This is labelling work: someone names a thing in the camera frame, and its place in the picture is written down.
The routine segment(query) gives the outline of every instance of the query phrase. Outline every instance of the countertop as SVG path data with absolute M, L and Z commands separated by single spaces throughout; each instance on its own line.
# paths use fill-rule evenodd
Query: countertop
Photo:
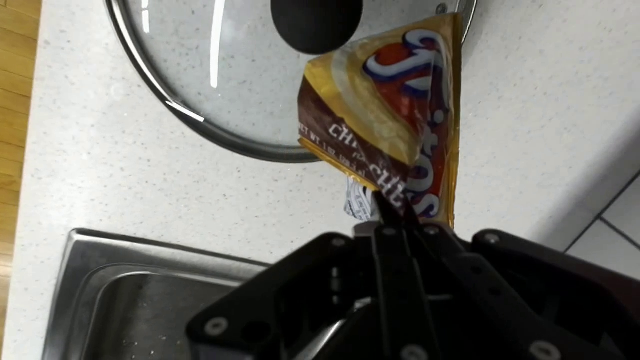
M 483 0 L 464 49 L 457 230 L 565 250 L 640 169 L 640 7 Z M 350 232 L 326 164 L 231 155 L 129 62 L 104 2 L 45 2 L 7 360 L 40 359 L 66 235 L 97 228 L 275 262 Z

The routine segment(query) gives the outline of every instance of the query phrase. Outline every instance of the kitchen counter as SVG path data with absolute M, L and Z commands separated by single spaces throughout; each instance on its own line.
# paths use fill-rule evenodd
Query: kitchen counter
M 346 180 L 190 133 L 127 59 L 104 2 L 45 2 L 7 360 L 40 359 L 66 235 L 122 232 L 275 262 L 350 232 Z M 640 7 L 484 0 L 464 59 L 457 230 L 565 250 L 640 169 Z

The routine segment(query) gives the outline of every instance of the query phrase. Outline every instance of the black knob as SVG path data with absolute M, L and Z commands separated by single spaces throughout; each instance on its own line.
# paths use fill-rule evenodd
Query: black knob
M 286 45 L 325 55 L 346 45 L 363 16 L 363 0 L 273 0 L 273 18 Z

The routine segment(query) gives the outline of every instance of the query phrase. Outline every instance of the chip bag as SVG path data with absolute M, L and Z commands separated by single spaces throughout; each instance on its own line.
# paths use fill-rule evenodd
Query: chip bag
M 460 28 L 447 15 L 315 59 L 298 95 L 301 145 L 400 215 L 454 222 Z

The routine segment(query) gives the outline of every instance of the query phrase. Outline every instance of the stainless steel sink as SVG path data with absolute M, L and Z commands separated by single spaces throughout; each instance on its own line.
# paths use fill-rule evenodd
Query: stainless steel sink
M 75 230 L 42 359 L 190 359 L 187 323 L 264 269 L 182 246 Z

